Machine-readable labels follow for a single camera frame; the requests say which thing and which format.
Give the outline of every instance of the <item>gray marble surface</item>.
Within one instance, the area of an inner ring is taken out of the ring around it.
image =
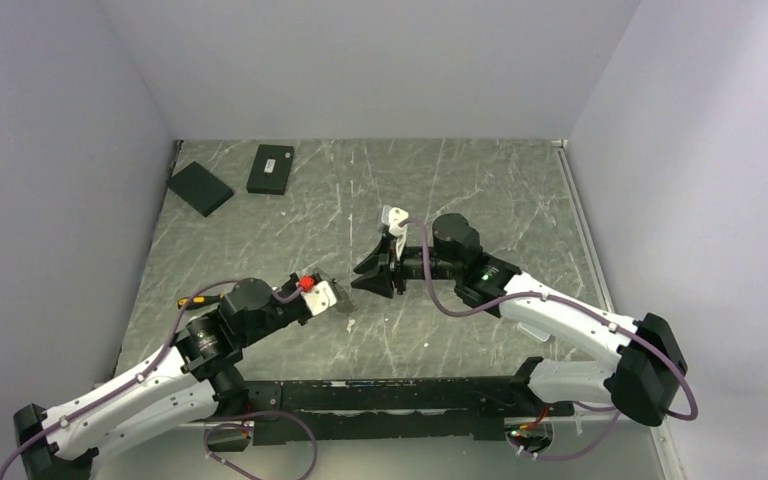
[[[257,142],[188,141],[176,170],[198,161],[235,196],[203,218],[168,192],[118,371],[163,341],[175,299],[215,280],[260,277],[272,285],[319,266],[343,285],[375,246],[382,204],[433,220],[460,212],[484,248],[535,278],[598,304],[569,192],[553,147],[542,140],[270,141],[296,147],[284,196],[245,191]],[[408,237],[418,244],[417,232]],[[439,283],[451,308],[464,308]],[[539,343],[487,314],[439,313],[419,283],[393,300],[351,292],[358,310],[326,312],[245,351],[249,379],[505,375],[529,356],[580,360],[555,339]]]

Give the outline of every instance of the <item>small black object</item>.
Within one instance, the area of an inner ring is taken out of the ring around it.
[[[258,145],[246,191],[284,195],[295,156],[296,149],[293,147]]]
[[[202,216],[208,216],[229,198],[233,190],[197,162],[184,167],[166,185]]]

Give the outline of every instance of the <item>black rectangular block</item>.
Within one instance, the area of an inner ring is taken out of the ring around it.
[[[246,183],[249,193],[284,195],[296,149],[283,145],[259,145]]]
[[[234,191],[228,185],[197,162],[173,175],[166,181],[166,185],[205,217],[234,196]]]

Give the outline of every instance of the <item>red cap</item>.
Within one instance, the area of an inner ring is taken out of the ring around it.
[[[316,284],[316,280],[314,280],[313,277],[302,277],[299,279],[298,285],[303,292],[307,293],[310,291],[310,289],[313,288],[315,284]]]

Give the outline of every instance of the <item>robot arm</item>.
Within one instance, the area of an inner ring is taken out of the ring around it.
[[[293,322],[304,325],[335,306],[337,292],[319,274],[291,275],[277,292],[263,280],[244,279],[215,310],[177,332],[171,347],[79,398],[19,410],[14,425],[19,443],[28,443],[22,460],[29,478],[88,479],[104,459],[177,425],[244,411],[246,384],[235,367],[243,348]],[[99,408],[81,413],[105,397]]]
[[[404,210],[385,207],[382,221],[381,240],[355,268],[360,277],[352,287],[393,298],[405,291],[407,280],[425,279],[432,300],[450,316],[486,311],[555,335],[595,361],[531,358],[516,374],[528,380],[531,393],[545,403],[611,403],[639,423],[661,424],[680,384],[670,367],[674,365],[681,376],[687,372],[684,356],[665,320],[651,313],[643,320],[617,315],[543,285],[519,267],[485,252],[478,231],[460,214],[436,218],[433,244],[429,246],[423,235],[422,247],[405,246],[405,226],[410,220]],[[425,233],[421,222],[413,223]],[[464,312],[446,309],[433,292],[432,280],[454,280],[457,296],[473,308]],[[641,340],[632,341],[621,332]],[[645,348],[643,342],[662,355]]]

